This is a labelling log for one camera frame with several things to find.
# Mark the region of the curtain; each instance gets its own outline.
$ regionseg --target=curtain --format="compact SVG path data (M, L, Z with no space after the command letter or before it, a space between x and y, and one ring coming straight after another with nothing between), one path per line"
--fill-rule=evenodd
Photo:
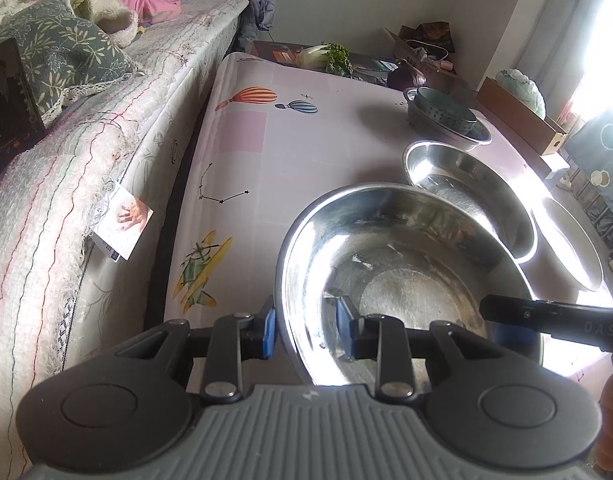
M535 81L558 117L584 75L584 56L604 0L547 0L517 69Z

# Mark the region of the green vegetable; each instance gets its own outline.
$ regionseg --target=green vegetable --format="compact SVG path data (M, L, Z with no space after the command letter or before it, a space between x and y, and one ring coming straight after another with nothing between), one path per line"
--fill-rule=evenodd
M328 43L306 48L296 57L298 66L310 70L325 69L330 74L350 77L353 67L349 51L342 45Z

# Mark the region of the table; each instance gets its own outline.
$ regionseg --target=table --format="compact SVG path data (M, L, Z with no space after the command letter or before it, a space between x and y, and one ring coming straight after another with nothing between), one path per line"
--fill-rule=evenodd
M251 88L257 92L254 100L234 100L238 92ZM288 106L295 102L301 104ZM493 141L471 153L497 171L527 207L549 196L500 131L475 113ZM411 126L401 92L246 54L227 56L216 76L187 181L166 319L184 316L192 326L207 326L225 314L257 312L273 293L284 235L309 203L350 184L405 184L405 148L434 136L434 130ZM174 294L176 284L189 253L205 236L213 244L228 243L228 252L206 284L210 308L194 305L183 311L183 294ZM559 278L540 241L522 269L540 299L613 306L606 288L581 292ZM574 379L588 379L603 359L597 348L551 338L545 353L547 368ZM247 366L260 372L256 382L286 382L290 365L282 349L275 364L271 371L264 364Z

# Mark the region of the framed picture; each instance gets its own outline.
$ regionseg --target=framed picture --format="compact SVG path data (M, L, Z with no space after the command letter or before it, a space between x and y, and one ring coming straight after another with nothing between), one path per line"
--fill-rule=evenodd
M17 42L9 38L0 43L0 172L14 156L35 146L44 135Z

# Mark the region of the floral pillowcase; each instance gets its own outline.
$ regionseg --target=floral pillowcase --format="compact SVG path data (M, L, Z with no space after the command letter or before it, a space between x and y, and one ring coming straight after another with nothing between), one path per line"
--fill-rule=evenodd
M45 126L64 102L96 94L139 71L109 36L76 18L69 0L40 0L0 25L0 43L15 38Z

